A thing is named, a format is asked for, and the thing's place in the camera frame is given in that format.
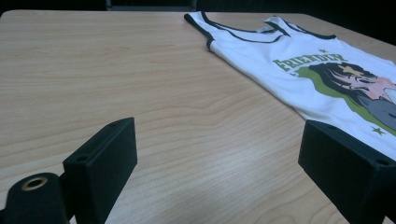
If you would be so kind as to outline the white printed tank top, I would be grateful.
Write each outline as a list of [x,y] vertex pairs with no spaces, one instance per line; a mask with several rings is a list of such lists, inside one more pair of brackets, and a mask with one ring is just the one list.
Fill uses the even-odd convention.
[[255,31],[185,16],[207,48],[304,119],[330,124],[396,160],[396,64],[273,16]]

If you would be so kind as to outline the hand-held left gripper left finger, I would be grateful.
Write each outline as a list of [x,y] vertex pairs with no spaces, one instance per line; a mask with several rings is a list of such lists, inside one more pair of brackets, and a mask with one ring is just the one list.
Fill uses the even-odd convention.
[[63,165],[67,214],[77,224],[105,224],[137,165],[134,119],[107,124]]

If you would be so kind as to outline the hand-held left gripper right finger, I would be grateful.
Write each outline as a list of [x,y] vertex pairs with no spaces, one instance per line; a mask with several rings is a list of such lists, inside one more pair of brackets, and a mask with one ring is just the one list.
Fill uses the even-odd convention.
[[308,120],[298,163],[350,224],[396,224],[396,161],[332,125]]

